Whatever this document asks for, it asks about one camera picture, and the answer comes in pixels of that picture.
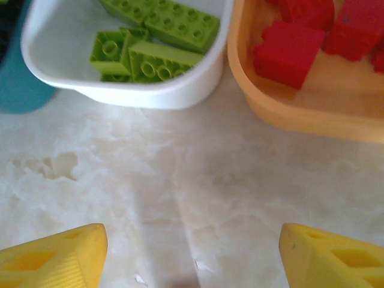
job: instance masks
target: table surface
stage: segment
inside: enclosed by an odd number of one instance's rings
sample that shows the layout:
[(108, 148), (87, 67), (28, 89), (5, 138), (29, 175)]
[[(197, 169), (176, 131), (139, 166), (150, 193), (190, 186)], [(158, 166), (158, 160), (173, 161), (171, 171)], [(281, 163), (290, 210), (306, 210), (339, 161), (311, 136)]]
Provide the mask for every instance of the table surface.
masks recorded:
[(100, 287), (288, 287), (285, 222), (384, 246), (384, 146), (264, 123), (227, 65), (187, 110), (59, 91), (0, 137), (0, 249), (103, 223)]

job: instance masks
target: lime green duplo block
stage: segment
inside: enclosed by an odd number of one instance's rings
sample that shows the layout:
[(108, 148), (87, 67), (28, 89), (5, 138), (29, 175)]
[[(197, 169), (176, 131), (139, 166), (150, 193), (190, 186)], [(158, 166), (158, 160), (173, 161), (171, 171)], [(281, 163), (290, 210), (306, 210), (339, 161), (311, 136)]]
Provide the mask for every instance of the lime green duplo block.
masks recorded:
[(90, 62), (103, 75), (130, 75), (128, 48), (137, 41), (129, 31), (99, 31)]
[(203, 58), (203, 55), (139, 41), (129, 48), (132, 80), (135, 83), (156, 83), (184, 74)]
[(129, 31), (132, 36), (137, 38), (138, 40), (152, 41), (152, 35), (146, 28), (120, 27), (120, 31)]
[(175, 47), (206, 53), (216, 39), (219, 18), (170, 0), (158, 5), (145, 20), (154, 38)]
[(117, 19), (134, 26), (142, 26), (158, 0), (99, 0), (104, 9)]
[(102, 75), (102, 82), (129, 83), (132, 82), (131, 76), (128, 75)]

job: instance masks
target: white plastic bowl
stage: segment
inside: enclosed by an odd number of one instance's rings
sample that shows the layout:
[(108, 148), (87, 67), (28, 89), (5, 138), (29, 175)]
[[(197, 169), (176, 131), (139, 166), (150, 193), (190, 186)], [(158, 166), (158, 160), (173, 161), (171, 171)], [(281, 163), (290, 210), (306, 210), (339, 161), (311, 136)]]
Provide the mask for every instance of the white plastic bowl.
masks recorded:
[(234, 1), (178, 2), (219, 17), (221, 25), (203, 60), (173, 80), (150, 85), (100, 82), (100, 74), (89, 63), (95, 34), (124, 24), (107, 14), (98, 0), (33, 0), (22, 35), (24, 60), (43, 82), (76, 90), (99, 102), (154, 109), (188, 108), (205, 99), (221, 78)]

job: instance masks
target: plastic container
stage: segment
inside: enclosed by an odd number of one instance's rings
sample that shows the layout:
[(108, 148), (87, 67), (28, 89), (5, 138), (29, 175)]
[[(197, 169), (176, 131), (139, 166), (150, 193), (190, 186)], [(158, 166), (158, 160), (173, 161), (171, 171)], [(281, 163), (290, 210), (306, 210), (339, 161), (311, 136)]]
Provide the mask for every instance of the plastic container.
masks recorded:
[(223, 71), (223, 51), (233, 0), (179, 0), (220, 18), (210, 51), (182, 76), (159, 84), (101, 82), (89, 63), (97, 31), (119, 29), (122, 22), (106, 13), (98, 0), (33, 0), (23, 30), (22, 51), (40, 80), (76, 90), (96, 101), (120, 106), (184, 109), (206, 98)]
[[(336, 0), (336, 14), (343, 1)], [(369, 58), (358, 63), (319, 52), (300, 91), (259, 77), (252, 51), (278, 7), (236, 0), (228, 38), (232, 73), (252, 111), (275, 126), (342, 139), (384, 142), (384, 74)]]
[(0, 113), (23, 114), (44, 106), (55, 89), (36, 79), (22, 57), (20, 38), (30, 0), (25, 0), (13, 29), (8, 49), (0, 63)]

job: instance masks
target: white marble surface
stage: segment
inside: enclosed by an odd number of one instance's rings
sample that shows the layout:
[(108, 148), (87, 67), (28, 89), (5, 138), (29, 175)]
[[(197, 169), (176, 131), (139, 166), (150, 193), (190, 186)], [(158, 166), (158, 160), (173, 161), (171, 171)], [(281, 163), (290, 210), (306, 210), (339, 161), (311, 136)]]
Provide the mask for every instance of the white marble surface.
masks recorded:
[(0, 248), (104, 223), (100, 287), (288, 287), (284, 222), (384, 245), (384, 146), (262, 122), (228, 67), (192, 109), (61, 91), (0, 138)]

